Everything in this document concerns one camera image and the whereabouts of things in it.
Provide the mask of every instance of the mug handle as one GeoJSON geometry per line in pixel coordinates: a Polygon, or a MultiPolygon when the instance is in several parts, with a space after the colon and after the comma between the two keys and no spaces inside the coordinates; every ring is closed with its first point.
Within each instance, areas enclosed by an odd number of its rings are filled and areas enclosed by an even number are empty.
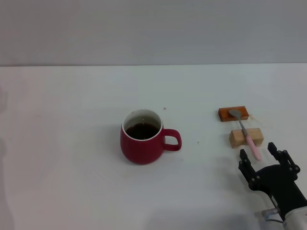
{"type": "Polygon", "coordinates": [[[181,149],[181,136],[177,130],[174,129],[164,129],[164,136],[170,136],[177,139],[177,145],[164,144],[164,150],[167,151],[178,151],[181,149]]]}

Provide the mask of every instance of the cable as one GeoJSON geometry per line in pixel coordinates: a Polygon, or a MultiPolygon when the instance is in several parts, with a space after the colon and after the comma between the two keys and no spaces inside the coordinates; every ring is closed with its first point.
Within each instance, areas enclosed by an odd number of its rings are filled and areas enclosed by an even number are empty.
{"type": "Polygon", "coordinates": [[[266,219],[265,221],[274,221],[274,222],[283,224],[283,222],[281,220],[277,220],[277,219],[266,219]]]}

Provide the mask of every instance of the pink spoon handle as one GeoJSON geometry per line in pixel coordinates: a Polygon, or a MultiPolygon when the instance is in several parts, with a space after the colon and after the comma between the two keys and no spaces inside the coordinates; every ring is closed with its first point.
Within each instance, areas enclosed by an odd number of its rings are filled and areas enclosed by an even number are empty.
{"type": "Polygon", "coordinates": [[[246,141],[248,142],[248,145],[250,147],[251,152],[253,153],[254,157],[256,160],[260,161],[261,160],[261,155],[258,151],[258,148],[255,146],[253,140],[249,135],[246,136],[246,141]]]}

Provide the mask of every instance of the red mug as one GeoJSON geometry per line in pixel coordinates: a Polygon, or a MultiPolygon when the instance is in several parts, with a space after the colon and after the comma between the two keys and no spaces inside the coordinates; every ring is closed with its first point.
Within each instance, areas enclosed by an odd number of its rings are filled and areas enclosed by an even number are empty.
{"type": "Polygon", "coordinates": [[[167,151],[178,151],[181,149],[181,136],[178,131],[165,129],[161,118],[155,112],[148,109],[140,109],[128,114],[120,131],[121,150],[127,159],[135,164],[149,164],[157,160],[167,151]],[[127,134],[127,129],[139,124],[148,123],[159,129],[158,133],[149,139],[135,139],[127,134]],[[165,136],[175,137],[177,145],[165,143],[165,136]]]}

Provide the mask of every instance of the wooden block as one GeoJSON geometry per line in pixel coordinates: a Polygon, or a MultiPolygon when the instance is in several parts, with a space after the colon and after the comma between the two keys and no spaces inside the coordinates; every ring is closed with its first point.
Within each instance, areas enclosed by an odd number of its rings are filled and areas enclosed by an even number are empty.
{"type": "Polygon", "coordinates": [[[242,113],[241,120],[248,119],[248,111],[246,110],[245,106],[239,106],[239,107],[220,108],[218,114],[220,116],[221,121],[237,121],[238,120],[236,117],[229,114],[228,111],[231,109],[237,109],[242,113]]]}
{"type": "MultiPolygon", "coordinates": [[[[247,128],[246,131],[256,146],[262,144],[263,135],[259,128],[247,128]]],[[[229,141],[233,149],[238,148],[240,145],[248,145],[242,129],[232,130],[229,135],[229,141]]]]}

